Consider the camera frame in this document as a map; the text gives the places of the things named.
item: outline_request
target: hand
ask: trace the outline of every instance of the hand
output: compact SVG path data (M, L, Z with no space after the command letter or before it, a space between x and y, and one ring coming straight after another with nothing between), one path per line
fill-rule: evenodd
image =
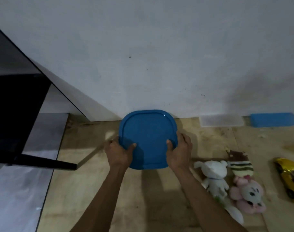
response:
M124 171L130 166L133 159L133 150L136 148L136 143L133 143L125 150L118 143L118 137L110 141L105 146L105 153L108 159L110 168L121 167Z
M167 164L173 170L178 169L189 170L189 160L192 151L192 142L189 136L176 132L178 146L173 149L173 144L167 140Z

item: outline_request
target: floor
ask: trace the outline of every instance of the floor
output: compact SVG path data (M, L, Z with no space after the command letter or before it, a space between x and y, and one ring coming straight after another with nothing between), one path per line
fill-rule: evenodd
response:
M294 204L285 195L272 164L275 157L294 160L294 127L209 128L200 127L198 118L176 119L176 123L181 132L191 137L194 159L226 158L225 148L248 153L255 179L266 191L267 206L264 214L244 214L248 231L294 231ZM78 163L80 168L54 171L38 232L68 232L80 218L108 173L103 143L117 135L118 127L119 121L68 123L58 160ZM165 168L127 170L110 231L201 229L179 182Z
M56 159L67 113L39 114L24 154ZM35 232L52 169L0 165L0 232Z

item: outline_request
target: white teddy bear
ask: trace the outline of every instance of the white teddy bear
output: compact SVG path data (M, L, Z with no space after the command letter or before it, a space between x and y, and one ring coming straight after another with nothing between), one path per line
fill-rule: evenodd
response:
M222 160L218 161L206 161L206 162L195 162L194 168L202 167L202 172L207 178L202 182L202 185L211 195L219 199L223 199L227 196L226 190L229 190L229 185L224 180L227 174L227 162Z

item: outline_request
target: forearm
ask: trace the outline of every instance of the forearm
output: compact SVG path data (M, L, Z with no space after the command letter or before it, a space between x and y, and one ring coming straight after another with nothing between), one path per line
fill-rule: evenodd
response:
M71 232L107 232L114 215L125 170L111 168L99 191Z
M174 171L204 232L246 232L195 179L189 169Z

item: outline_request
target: black furniture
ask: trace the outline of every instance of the black furniture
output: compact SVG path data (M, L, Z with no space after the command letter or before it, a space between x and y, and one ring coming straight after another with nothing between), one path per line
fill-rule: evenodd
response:
M50 85L42 74L0 76L0 163L77 169L77 164L22 154Z

